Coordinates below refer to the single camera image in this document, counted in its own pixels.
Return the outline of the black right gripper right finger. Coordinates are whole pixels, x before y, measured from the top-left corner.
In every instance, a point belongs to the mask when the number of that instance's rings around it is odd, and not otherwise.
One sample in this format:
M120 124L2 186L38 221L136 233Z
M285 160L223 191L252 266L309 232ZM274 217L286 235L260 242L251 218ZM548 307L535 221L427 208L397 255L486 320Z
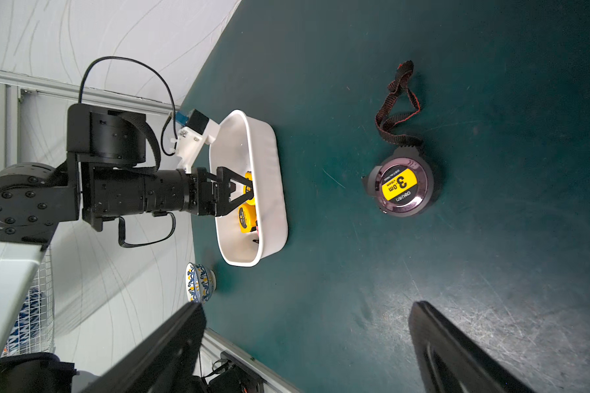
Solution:
M409 315L411 340L427 392L531 392L427 301Z

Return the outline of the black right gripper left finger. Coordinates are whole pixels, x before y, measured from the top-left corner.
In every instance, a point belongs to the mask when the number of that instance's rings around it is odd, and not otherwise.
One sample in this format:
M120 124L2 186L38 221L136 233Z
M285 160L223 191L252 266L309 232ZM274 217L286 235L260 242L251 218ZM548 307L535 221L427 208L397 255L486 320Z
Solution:
M186 304L85 391L205 392L193 373L206 322L201 304Z

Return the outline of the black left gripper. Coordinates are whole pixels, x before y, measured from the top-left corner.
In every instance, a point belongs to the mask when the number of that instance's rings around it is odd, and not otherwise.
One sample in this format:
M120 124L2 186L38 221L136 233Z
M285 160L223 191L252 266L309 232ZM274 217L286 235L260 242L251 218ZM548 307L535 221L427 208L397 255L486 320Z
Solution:
M236 211L240 206L254 199L254 195L245 194L229 199L229 196L236 190L239 184L253 187L243 176L233 170L219 166L216 175L210 173L206 168L198 167L192 169L192 188L189 211L197 216L222 217Z

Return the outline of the purple black round tape measure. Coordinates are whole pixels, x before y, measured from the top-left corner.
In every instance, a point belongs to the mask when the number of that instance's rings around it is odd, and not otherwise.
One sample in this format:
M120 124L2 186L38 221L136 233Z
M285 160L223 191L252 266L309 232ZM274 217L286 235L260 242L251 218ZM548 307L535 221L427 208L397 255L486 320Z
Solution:
M388 95L375 115L379 136L396 147L393 154L377 165L362 183L386 215L406 218L421 213L434 198L435 177L429 162L423 157L423 141L409 134L393 132L421 112L421 103L409 83L414 63L401 63Z

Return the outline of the yellow tape measure black label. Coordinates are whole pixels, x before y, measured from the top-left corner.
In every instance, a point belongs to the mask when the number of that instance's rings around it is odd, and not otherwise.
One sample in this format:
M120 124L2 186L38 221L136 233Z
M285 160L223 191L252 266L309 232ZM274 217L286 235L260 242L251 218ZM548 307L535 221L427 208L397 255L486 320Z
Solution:
M251 171L247 171L246 174L244 175L244 177L250 182L250 184L252 184L252 172ZM255 192L253 191L253 187L245 186L244 193L248 194L248 193L255 193ZM250 199L248 199L247 201L245 201L245 203L248 204L249 206L255 206L256 205L255 196L253 196Z

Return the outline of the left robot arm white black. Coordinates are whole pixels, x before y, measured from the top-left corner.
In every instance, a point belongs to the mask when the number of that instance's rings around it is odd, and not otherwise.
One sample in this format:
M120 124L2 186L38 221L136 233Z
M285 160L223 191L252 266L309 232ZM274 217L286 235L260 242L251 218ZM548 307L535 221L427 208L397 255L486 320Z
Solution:
M76 103L67 112L67 155L58 167L19 163L0 171L0 358L31 282L63 222L101 231L129 215L227 215L255 186L226 167L195 160L221 128L194 111L177 139L176 170L144 114Z

